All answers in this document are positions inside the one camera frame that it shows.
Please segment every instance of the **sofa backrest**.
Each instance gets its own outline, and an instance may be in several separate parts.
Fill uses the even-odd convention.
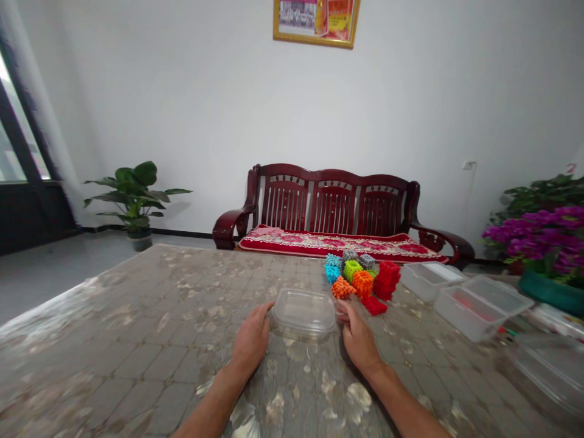
[[[391,175],[315,172],[292,164],[257,165],[254,204],[260,222],[297,231],[388,236],[407,232],[419,184]],[[253,226],[258,215],[254,214]]]

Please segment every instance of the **potted plant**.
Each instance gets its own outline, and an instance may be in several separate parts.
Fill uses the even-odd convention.
[[[529,187],[516,187],[503,192],[506,208],[492,212],[489,222],[500,226],[509,218],[521,218],[525,213],[541,210],[552,211],[564,206],[584,206],[584,177],[574,179],[573,175],[558,175],[555,178],[532,182]],[[487,239],[487,247],[494,251],[495,257],[506,259],[506,243]],[[520,260],[509,265],[509,271],[521,275],[524,271]]]
[[[526,294],[584,315],[584,207],[525,213],[490,226],[483,237],[507,248],[506,263],[525,264],[519,286]]]
[[[156,165],[151,161],[143,162],[131,169],[121,167],[116,170],[115,178],[106,176],[98,181],[85,181],[84,184],[94,183],[108,186],[114,190],[103,195],[92,196],[85,200],[85,207],[92,200],[114,203],[119,212],[98,213],[102,216],[116,216],[128,231],[128,237],[135,251],[143,251],[152,245],[152,230],[150,216],[163,217],[160,211],[150,212],[152,208],[166,210],[162,203],[169,203],[169,195],[191,193],[192,190],[169,189],[163,192],[149,190],[148,187],[156,182]]]

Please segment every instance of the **building block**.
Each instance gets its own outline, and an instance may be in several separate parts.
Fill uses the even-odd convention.
[[[379,302],[377,298],[375,298],[374,296],[362,298],[361,302],[369,311],[371,316],[376,316],[385,313],[388,309],[388,307],[384,303]]]
[[[375,259],[373,257],[371,257],[369,254],[363,254],[361,257],[359,257],[358,261],[359,261],[359,264],[366,271],[368,269],[373,269],[373,266],[375,266]]]
[[[342,273],[349,283],[353,283],[353,274],[362,270],[363,268],[358,262],[354,260],[348,260],[345,262],[345,269]]]
[[[337,278],[341,276],[341,270],[337,266],[324,265],[324,270],[327,273],[327,280],[333,284]]]
[[[326,264],[328,266],[336,266],[337,268],[341,269],[341,258],[338,255],[327,254]]]
[[[351,249],[346,249],[345,251],[342,252],[342,257],[341,257],[341,272],[345,271],[345,263],[347,263],[349,260],[357,260],[359,258],[359,256],[357,255],[356,251],[353,251]]]
[[[373,292],[382,300],[391,300],[401,276],[398,265],[388,260],[381,262],[379,274],[377,274],[373,285]]]
[[[339,277],[332,287],[333,295],[337,299],[347,299],[349,295],[355,293],[355,288],[351,286],[343,277]]]
[[[371,296],[373,282],[373,277],[367,271],[359,271],[353,274],[353,287],[359,299]]]

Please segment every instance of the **green flower pot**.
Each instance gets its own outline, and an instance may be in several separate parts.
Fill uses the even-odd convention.
[[[132,248],[136,252],[144,251],[152,246],[152,230],[147,229],[145,231],[137,233],[128,233],[128,238],[132,242]]]
[[[526,269],[519,287],[527,295],[574,316],[584,316],[584,290],[557,283]]]

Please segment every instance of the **sofa armrest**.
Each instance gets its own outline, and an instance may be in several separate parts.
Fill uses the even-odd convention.
[[[245,235],[248,230],[249,215],[256,211],[255,207],[243,207],[223,213],[213,227],[213,240],[217,249],[234,249],[233,233],[235,227],[239,236]]]
[[[454,255],[450,258],[449,265],[454,265],[456,268],[463,270],[474,260],[474,248],[462,237],[448,231],[426,228],[417,221],[412,222],[411,227],[418,230],[420,243],[435,252],[442,250],[445,243],[452,246]]]

